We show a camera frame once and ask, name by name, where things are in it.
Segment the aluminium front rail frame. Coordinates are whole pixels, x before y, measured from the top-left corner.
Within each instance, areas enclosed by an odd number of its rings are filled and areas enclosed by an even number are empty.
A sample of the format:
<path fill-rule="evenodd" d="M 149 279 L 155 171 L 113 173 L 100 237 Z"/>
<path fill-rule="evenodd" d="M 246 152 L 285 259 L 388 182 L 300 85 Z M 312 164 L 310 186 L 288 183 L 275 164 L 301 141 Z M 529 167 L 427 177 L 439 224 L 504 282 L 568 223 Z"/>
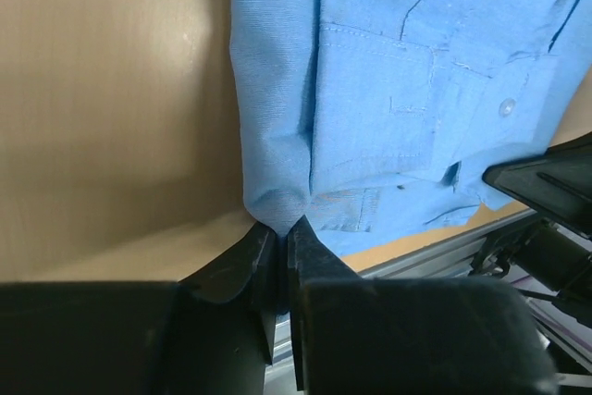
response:
<path fill-rule="evenodd" d="M 471 274 L 473 257 L 485 243 L 486 236 L 528 216 L 531 211 L 522 211 L 489 222 L 458 235 L 442 239 L 413 252 L 391 258 L 382 264 L 372 265 L 360 272 L 364 278 L 458 278 Z M 560 233 L 591 252 L 591 241 L 586 240 L 556 223 L 551 223 Z M 514 265 L 502 280 L 518 290 L 533 290 L 551 295 L 535 278 Z M 543 343 L 561 359 L 575 362 L 587 372 L 591 371 L 591 317 L 570 316 L 550 302 L 526 296 Z"/>

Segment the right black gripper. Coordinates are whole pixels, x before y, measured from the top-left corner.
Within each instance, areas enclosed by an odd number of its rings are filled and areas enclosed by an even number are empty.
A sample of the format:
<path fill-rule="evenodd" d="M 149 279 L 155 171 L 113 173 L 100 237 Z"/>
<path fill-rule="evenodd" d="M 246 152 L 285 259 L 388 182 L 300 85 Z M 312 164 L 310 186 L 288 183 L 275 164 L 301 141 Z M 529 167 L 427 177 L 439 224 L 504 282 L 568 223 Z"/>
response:
<path fill-rule="evenodd" d="M 489 167 L 482 180 L 575 234 L 591 238 L 591 135 L 543 155 Z M 591 315 L 591 252 L 542 216 L 492 231 L 473 257 L 471 273 L 505 278 L 516 265 L 553 293 L 522 294 L 570 316 Z"/>

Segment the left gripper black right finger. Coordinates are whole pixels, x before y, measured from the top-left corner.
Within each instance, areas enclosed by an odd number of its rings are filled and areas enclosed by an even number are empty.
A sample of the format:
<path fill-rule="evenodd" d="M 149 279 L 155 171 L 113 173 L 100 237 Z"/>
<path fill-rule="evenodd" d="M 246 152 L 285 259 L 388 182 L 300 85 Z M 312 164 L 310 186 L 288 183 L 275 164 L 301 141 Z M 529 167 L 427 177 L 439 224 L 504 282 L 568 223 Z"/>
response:
<path fill-rule="evenodd" d="M 307 394 L 551 394 L 520 294 L 494 278 L 362 278 L 306 219 L 287 238 L 296 384 Z"/>

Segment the light blue long sleeve shirt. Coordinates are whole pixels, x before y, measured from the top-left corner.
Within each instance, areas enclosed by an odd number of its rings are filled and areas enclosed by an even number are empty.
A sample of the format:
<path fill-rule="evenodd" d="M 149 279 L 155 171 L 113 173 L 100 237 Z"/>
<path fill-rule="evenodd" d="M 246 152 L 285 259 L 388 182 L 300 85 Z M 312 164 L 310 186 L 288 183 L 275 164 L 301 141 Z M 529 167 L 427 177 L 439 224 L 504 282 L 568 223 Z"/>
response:
<path fill-rule="evenodd" d="M 542 154 L 591 66 L 591 0 L 231 0 L 244 203 L 348 255 L 466 223 Z"/>

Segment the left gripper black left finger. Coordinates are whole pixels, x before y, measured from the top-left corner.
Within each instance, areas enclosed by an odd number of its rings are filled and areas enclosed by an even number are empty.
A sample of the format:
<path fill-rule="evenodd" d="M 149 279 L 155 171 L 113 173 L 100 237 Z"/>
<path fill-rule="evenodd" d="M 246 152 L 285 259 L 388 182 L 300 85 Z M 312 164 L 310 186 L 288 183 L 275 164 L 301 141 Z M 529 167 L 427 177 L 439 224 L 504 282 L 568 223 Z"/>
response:
<path fill-rule="evenodd" d="M 180 281 L 1 288 L 5 394 L 260 394 L 273 357 L 278 248 L 253 226 Z"/>

